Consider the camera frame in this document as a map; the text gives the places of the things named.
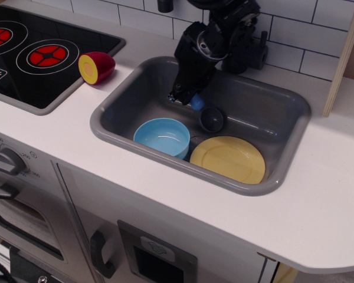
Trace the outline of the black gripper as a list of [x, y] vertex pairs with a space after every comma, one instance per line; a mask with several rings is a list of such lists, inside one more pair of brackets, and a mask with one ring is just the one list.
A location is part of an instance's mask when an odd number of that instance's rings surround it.
[[224, 37], [217, 24], [194, 22], [183, 32], [174, 57], [178, 74], [168, 99], [189, 104], [212, 80], [216, 64], [224, 59]]

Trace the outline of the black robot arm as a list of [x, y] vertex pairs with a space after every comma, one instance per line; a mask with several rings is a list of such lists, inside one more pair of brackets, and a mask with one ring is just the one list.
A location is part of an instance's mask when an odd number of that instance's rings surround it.
[[178, 74], [168, 98], [183, 105], [207, 87], [219, 62], [229, 73], [242, 73], [254, 63], [258, 47], [253, 39], [260, 13], [256, 1], [191, 1], [191, 4], [209, 11], [209, 21], [194, 22], [187, 27], [175, 50]]

